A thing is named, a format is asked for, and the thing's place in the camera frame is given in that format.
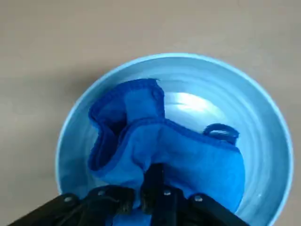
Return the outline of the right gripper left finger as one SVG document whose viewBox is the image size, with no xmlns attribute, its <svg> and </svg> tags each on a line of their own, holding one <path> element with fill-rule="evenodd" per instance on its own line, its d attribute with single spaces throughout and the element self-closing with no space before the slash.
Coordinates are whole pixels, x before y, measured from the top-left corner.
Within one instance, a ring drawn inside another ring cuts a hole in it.
<svg viewBox="0 0 301 226">
<path fill-rule="evenodd" d="M 139 209 L 149 221 L 134 219 L 132 225 L 161 225 L 153 214 L 156 198 L 163 188 L 163 165 L 153 164 L 144 175 Z M 13 226 L 111 226 L 116 215 L 131 214 L 136 198 L 132 188 L 107 185 L 92 189 L 80 199 L 72 193 L 62 194 L 11 223 Z"/>
</svg>

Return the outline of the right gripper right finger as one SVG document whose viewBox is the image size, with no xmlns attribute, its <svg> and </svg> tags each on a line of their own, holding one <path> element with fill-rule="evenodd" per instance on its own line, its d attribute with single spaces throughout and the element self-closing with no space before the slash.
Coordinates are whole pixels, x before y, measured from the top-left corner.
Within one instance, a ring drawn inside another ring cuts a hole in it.
<svg viewBox="0 0 301 226">
<path fill-rule="evenodd" d="M 185 198 L 179 188 L 165 183 L 162 165 L 163 226 L 247 226 L 248 224 L 210 196 L 196 193 Z"/>
</svg>

